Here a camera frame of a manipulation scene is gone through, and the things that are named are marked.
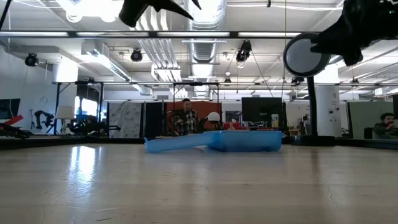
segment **blue plastic tray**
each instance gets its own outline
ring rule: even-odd
[[[164,152],[208,146],[222,152],[278,151],[282,146],[280,131],[209,131],[203,134],[147,141],[147,152]]]
[[[216,140],[216,135],[212,132],[151,141],[146,139],[145,150],[147,152],[164,152],[176,149],[190,149],[195,146],[207,146]]]
[[[278,151],[281,131],[216,131],[216,141],[208,147],[222,152]]]

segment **gray partition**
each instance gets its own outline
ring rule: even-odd
[[[110,138],[139,138],[142,103],[109,103],[109,125],[117,125],[120,131],[110,131]]]
[[[380,115],[392,113],[391,101],[360,101],[349,102],[351,127],[355,139],[364,139],[364,129],[371,128],[380,122]]]

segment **ventilation duct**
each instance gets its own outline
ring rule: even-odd
[[[111,59],[109,48],[105,44],[102,44],[100,51],[95,47],[96,45],[92,40],[86,40],[81,45],[81,51],[83,54],[91,55],[93,62],[102,64],[104,67],[112,71],[115,75],[122,78],[126,82],[136,82],[136,80],[133,80],[130,77],[129,72],[126,69],[124,69],[115,60]],[[151,96],[153,94],[152,89],[148,87],[135,84],[132,86],[137,89],[141,95]]]
[[[225,18],[226,0],[199,0],[199,4],[202,10],[191,0],[184,0],[185,10],[195,18],[194,21],[188,22],[188,30],[221,30]],[[212,63],[215,63],[217,50],[218,44],[216,42],[201,43],[199,41],[190,43],[190,60],[192,63],[198,63],[192,65],[192,73],[195,79],[209,78],[211,76],[213,73]],[[203,87],[196,86],[194,91],[197,92],[197,96],[203,96]]]

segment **white lamp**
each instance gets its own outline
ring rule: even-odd
[[[67,130],[67,119],[73,119],[75,117],[75,109],[72,106],[58,106],[57,114],[55,119],[62,120],[61,134],[66,134]]]
[[[207,119],[211,122],[211,123],[216,123],[220,121],[220,115],[217,112],[211,112],[209,114],[209,116],[207,116]]]

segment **plaid shirt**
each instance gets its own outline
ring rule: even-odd
[[[180,129],[180,136],[193,134],[197,131],[198,113],[194,110],[181,111],[174,117],[175,125]]]

